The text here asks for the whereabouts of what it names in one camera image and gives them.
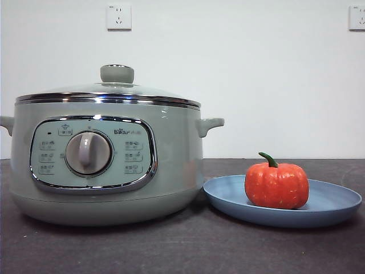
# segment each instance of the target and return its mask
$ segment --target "glass lid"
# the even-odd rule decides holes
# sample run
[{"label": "glass lid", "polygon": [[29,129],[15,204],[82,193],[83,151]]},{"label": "glass lid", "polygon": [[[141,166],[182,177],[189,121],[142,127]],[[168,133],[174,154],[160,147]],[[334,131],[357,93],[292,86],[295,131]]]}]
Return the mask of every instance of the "glass lid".
[{"label": "glass lid", "polygon": [[200,103],[156,88],[133,84],[134,69],[124,65],[105,65],[100,68],[103,82],[62,87],[47,93],[17,97],[16,104],[51,102],[145,103],[177,107],[200,108]]}]

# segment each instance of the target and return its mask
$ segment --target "blue plate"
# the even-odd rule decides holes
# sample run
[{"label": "blue plate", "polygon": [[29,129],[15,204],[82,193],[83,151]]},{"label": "blue plate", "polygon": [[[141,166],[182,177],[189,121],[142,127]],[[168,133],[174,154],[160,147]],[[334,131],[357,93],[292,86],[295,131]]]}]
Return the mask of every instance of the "blue plate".
[{"label": "blue plate", "polygon": [[309,180],[309,198],[299,209],[253,205],[245,194],[245,175],[208,180],[203,189],[218,210],[240,220],[273,227],[311,228],[338,224],[360,207],[362,197],[336,184]]}]

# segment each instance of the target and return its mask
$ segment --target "dark countertop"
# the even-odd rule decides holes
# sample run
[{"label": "dark countertop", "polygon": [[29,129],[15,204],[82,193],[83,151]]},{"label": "dark countertop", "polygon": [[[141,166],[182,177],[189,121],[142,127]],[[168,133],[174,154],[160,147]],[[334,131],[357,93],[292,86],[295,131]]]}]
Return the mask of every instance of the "dark countertop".
[{"label": "dark countertop", "polygon": [[[206,179],[244,174],[262,160],[205,159]],[[310,179],[365,198],[365,159],[284,162]],[[1,160],[1,273],[355,273],[365,271],[365,206],[326,228],[265,227],[231,218],[201,192],[165,218],[99,228],[43,223],[20,213],[9,195],[10,162]]]}]

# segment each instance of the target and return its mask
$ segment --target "control knob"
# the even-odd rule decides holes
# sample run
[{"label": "control knob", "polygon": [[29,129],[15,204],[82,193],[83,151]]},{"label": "control knob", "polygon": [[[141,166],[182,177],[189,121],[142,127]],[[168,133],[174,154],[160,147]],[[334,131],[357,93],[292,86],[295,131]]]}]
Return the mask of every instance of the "control knob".
[{"label": "control knob", "polygon": [[79,176],[98,174],[111,160],[109,141],[97,132],[81,132],[68,142],[66,163]]}]

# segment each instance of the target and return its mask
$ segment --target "chrome trim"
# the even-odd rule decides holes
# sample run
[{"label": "chrome trim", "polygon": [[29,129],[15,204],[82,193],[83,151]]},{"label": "chrome trim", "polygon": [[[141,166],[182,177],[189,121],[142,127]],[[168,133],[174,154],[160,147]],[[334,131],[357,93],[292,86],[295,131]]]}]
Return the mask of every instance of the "chrome trim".
[{"label": "chrome trim", "polygon": [[59,92],[30,94],[17,97],[15,105],[34,104],[34,103],[68,103],[68,102],[87,102],[87,103],[117,103],[117,104],[150,104],[157,106],[172,106],[192,108],[200,110],[200,103],[192,100],[152,95],[131,95],[131,94],[112,94],[102,92]]},{"label": "chrome trim", "polygon": [[131,67],[128,67],[128,66],[125,66],[125,65],[119,65],[119,64],[104,65],[102,67],[126,67],[128,69],[132,69]]},{"label": "chrome trim", "polygon": [[[43,123],[47,122],[56,122],[56,121],[64,121],[64,120],[82,120],[82,119],[94,119],[94,120],[111,120],[111,121],[118,121],[118,122],[125,122],[125,123],[137,123],[144,127],[148,135],[149,141],[149,150],[151,153],[151,162],[147,172],[142,175],[139,179],[124,183],[124,184],[117,184],[112,186],[105,186],[105,187],[72,187],[72,186],[59,186],[50,183],[46,183],[37,178],[37,176],[33,172],[33,168],[31,165],[31,156],[32,156],[32,149],[33,149],[33,142],[35,137],[35,132],[37,128],[42,125]],[[157,167],[158,167],[158,159],[157,159],[157,149],[156,149],[156,141],[155,136],[153,134],[152,128],[148,123],[145,121],[138,119],[138,118],[129,118],[129,117],[119,117],[119,116],[96,116],[96,115],[70,115],[70,116],[57,116],[52,117],[47,120],[44,120],[40,123],[33,133],[33,138],[30,147],[30,158],[29,158],[29,168],[33,180],[36,183],[36,186],[45,191],[56,192],[59,194],[74,194],[74,195],[100,195],[100,194],[110,194],[110,193],[117,193],[117,192],[125,192],[125,191],[132,191],[137,190],[143,186],[145,186],[148,182],[152,180],[154,175],[156,174]]]}]

